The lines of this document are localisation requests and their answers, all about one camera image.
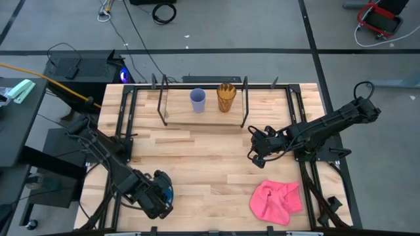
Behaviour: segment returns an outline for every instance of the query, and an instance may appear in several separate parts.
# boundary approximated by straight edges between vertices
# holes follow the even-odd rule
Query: wooden shelf
[[[167,92],[165,122],[168,124],[241,125],[244,107],[242,91],[238,90],[230,108],[224,113],[219,110],[216,89],[205,90],[205,111],[194,113],[188,89],[169,89]]]

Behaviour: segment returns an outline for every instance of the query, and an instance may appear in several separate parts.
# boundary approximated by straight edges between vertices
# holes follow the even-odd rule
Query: green object
[[[17,104],[21,104],[26,96],[31,92],[34,88],[35,83],[30,81],[29,79],[25,79],[24,81],[20,82],[16,85],[12,90],[7,93],[9,98],[13,98],[14,102]]]

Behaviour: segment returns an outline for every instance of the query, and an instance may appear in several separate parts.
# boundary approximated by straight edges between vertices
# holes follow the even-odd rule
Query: blue light
[[[119,80],[122,83],[129,83],[129,71],[124,66],[121,68],[121,71],[119,72]]]

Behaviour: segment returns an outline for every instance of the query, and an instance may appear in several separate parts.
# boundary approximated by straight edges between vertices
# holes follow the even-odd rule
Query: black cable
[[[75,48],[73,48],[70,44],[68,44],[68,43],[57,43],[56,45],[54,45],[54,46],[52,46],[51,48],[49,48],[48,50],[47,50],[47,58],[48,58],[48,61],[50,61],[51,62],[51,64],[53,65],[53,66],[56,66],[56,64],[51,60],[51,58],[50,58],[50,55],[49,55],[49,52],[50,52],[50,50],[51,49],[53,49],[53,48],[55,48],[55,47],[57,47],[58,45],[67,45],[67,46],[69,46],[69,47],[71,47],[78,55],[79,55],[79,60],[77,61],[77,63],[76,63],[76,65],[75,66],[77,66],[77,65],[79,65],[79,63],[80,63],[80,61],[81,61],[81,55],[80,55],[80,53],[79,53],[79,51],[77,51]]]
[[[366,99],[370,99],[372,97],[373,92],[375,92],[375,85],[371,81],[363,81],[363,82],[358,83],[356,86],[354,86],[354,89],[353,89],[353,97],[354,97],[354,99],[357,98],[357,96],[356,96],[357,87],[359,87],[359,85],[363,85],[363,84],[368,84],[368,85],[371,86],[370,94],[369,94],[369,96],[367,96]]]
[[[369,81],[363,81],[363,82],[360,82],[360,83],[358,83],[356,86],[354,86],[354,89],[353,89],[353,96],[354,97],[356,97],[356,90],[357,90],[357,88],[358,88],[358,86],[359,85],[362,85],[362,84],[370,84],[371,85],[371,92],[370,92],[370,94],[369,94],[369,96],[367,97],[367,99],[369,99],[369,98],[371,98],[372,97],[372,95],[373,95],[373,92],[375,91],[375,85],[372,83],[372,82],[369,82]],[[340,113],[340,114],[338,114],[338,115],[336,115],[336,116],[334,116],[334,117],[330,117],[330,118],[328,118],[328,119],[325,119],[323,122],[321,122],[321,123],[316,123],[316,124],[313,124],[313,125],[311,125],[311,126],[309,126],[309,127],[306,127],[306,128],[304,128],[302,131],[300,131],[297,135],[296,135],[296,137],[294,137],[294,139],[292,139],[292,141],[290,141],[290,144],[289,144],[289,146],[285,149],[285,151],[282,153],[282,154],[280,154],[279,156],[277,156],[277,157],[275,157],[275,158],[272,158],[272,159],[262,159],[262,160],[258,160],[258,159],[252,159],[251,157],[249,157],[249,154],[253,151],[253,148],[251,148],[251,151],[248,153],[248,156],[247,156],[247,158],[249,159],[249,160],[251,160],[251,161],[257,161],[257,162],[268,162],[268,161],[275,161],[275,160],[278,160],[278,159],[280,159],[281,157],[283,157],[288,151],[291,151],[293,148],[295,148],[295,147],[297,147],[297,146],[299,146],[300,144],[297,144],[296,146],[292,146],[293,145],[293,143],[296,141],[296,139],[301,135],[301,134],[303,134],[304,132],[306,132],[307,130],[309,130],[309,129],[311,129],[311,128],[314,128],[314,127],[316,127],[316,126],[318,126],[318,125],[324,125],[325,123],[327,123],[328,121],[330,121],[330,120],[333,120],[333,119],[336,119],[336,118],[338,118],[338,117],[340,117],[340,116],[342,116],[343,114],[347,114],[347,113],[349,113],[349,112],[351,112],[351,111],[353,111],[354,109],[357,109],[357,108],[359,108],[361,106],[361,104],[358,104],[357,106],[354,106],[352,109],[350,109],[350,110],[348,110],[348,111],[346,111],[346,112],[343,112],[343,113]]]
[[[170,83],[180,83],[180,82],[179,82],[179,81],[177,81],[174,77],[167,76],[166,78],[168,79],[168,82],[170,82]]]
[[[27,196],[27,197],[23,197],[23,198],[21,198],[21,199],[19,199],[19,200],[16,200],[16,201],[14,201],[13,203],[17,203],[17,202],[19,202],[19,201],[21,201],[21,200],[23,200],[23,199],[27,199],[27,198],[30,198],[30,197],[33,197],[33,196],[36,196],[36,195],[40,195],[40,194],[44,194],[44,193],[54,193],[54,192],[56,192],[56,191],[62,191],[62,190],[72,189],[72,188],[73,188],[73,187],[63,187],[63,188],[60,188],[60,189],[51,190],[51,191],[45,191],[45,192],[42,192],[42,193],[34,193],[34,194],[31,194],[31,195],[29,195],[29,196]]]
[[[45,94],[48,94],[49,96],[54,96],[54,97],[57,97],[57,95],[55,95],[55,94],[53,94],[53,93],[51,93],[51,92],[45,92]]]
[[[139,38],[140,38],[140,40],[142,41],[142,44],[143,44],[144,50],[146,50],[147,55],[149,55],[150,59],[152,60],[153,64],[155,65],[156,69],[157,69],[157,70],[158,70],[158,71],[159,71],[159,72],[163,75],[163,72],[160,70],[160,68],[159,68],[159,66],[156,64],[155,60],[153,60],[152,55],[150,55],[149,50],[147,49],[146,45],[144,44],[143,38],[142,38],[142,36],[140,35],[140,33],[138,32],[138,29],[137,29],[136,25],[134,24],[133,18],[131,17],[131,14],[130,14],[129,8],[127,7],[127,4],[125,3],[125,0],[123,0],[123,3],[124,3],[125,10],[127,10],[127,14],[129,15],[130,21],[131,21],[131,23],[132,23],[132,25],[133,25],[134,29],[136,30],[138,37],[139,37]]]
[[[92,171],[94,168],[96,168],[99,165],[99,163],[96,163],[95,165],[93,165],[87,172],[86,172],[86,176],[88,175],[88,173],[90,173],[90,171]]]
[[[161,8],[162,6],[168,6],[172,9],[173,11],[173,15],[172,17],[170,17],[169,20],[162,20],[161,18],[159,18],[158,16],[156,16],[156,12],[158,11],[159,8]],[[177,16],[177,9],[175,8],[175,6],[172,3],[159,3],[157,4],[152,11],[152,18],[153,21],[158,24],[158,25],[166,25],[169,24],[171,21],[173,21],[173,19],[175,19],[175,17]]]
[[[37,114],[37,115],[39,115],[40,117],[42,117],[42,118],[44,118],[44,119],[46,119],[46,120],[48,120],[48,121],[51,121],[51,122],[53,122],[54,124],[56,124],[56,125],[60,125],[61,127],[63,127],[63,128],[67,128],[67,127],[65,127],[64,125],[61,125],[60,123],[57,123],[57,122],[55,122],[55,121],[53,121],[52,119],[49,119],[49,118],[46,118],[45,116],[43,116],[43,115],[41,115],[41,114]]]
[[[85,209],[83,208],[83,206],[81,206],[80,201],[79,201],[79,207],[80,207],[81,211],[84,213],[84,215],[86,216],[86,218],[87,218],[88,220],[90,220],[91,218],[90,218],[90,217],[89,217],[89,215],[86,213],[86,211],[85,211]]]
[[[121,36],[119,33],[118,33],[118,31],[117,31],[117,28],[116,28],[116,26],[114,25],[114,23],[112,22],[112,20],[110,19],[110,22],[111,22],[111,25],[112,25],[112,27],[114,28],[114,30],[115,30],[115,32],[117,33],[117,35],[119,36],[119,38],[123,41],[123,43],[124,43],[124,47],[125,47],[125,49],[127,50],[127,53],[128,53],[128,55],[130,56],[130,59],[131,59],[131,63],[132,63],[132,65],[133,65],[133,68],[134,68],[134,70],[140,75],[140,77],[142,77],[142,79],[144,80],[144,82],[145,83],[147,83],[147,80],[146,80],[146,78],[144,78],[144,76],[137,70],[137,68],[136,68],[136,66],[135,66],[135,63],[134,63],[134,60],[133,60],[133,56],[131,56],[131,53],[130,53],[130,50],[129,50],[129,47],[127,46],[127,44],[125,43],[125,40],[124,40],[124,38],[123,38],[123,36]]]
[[[137,207],[137,206],[131,206],[131,205],[128,205],[128,204],[125,204],[125,203],[123,203],[123,201],[121,200],[121,205],[123,205],[123,206],[125,206],[125,207],[127,207],[127,208],[131,208],[131,209],[135,209],[135,210],[144,210],[143,208],[141,208],[141,207]]]
[[[78,152],[78,151],[81,151],[81,150],[83,150],[83,148],[82,149],[77,149],[77,150],[74,150],[74,151],[69,151],[69,152],[54,156],[54,157],[61,157],[61,156],[64,156],[64,155],[67,155],[67,154],[72,154],[72,153],[75,153],[75,152]]]

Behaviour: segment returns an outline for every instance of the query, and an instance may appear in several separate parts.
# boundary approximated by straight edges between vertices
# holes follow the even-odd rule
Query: gold cup
[[[223,83],[217,88],[217,101],[219,102],[219,110],[221,112],[228,112],[234,98],[236,96],[236,88],[230,83]]]

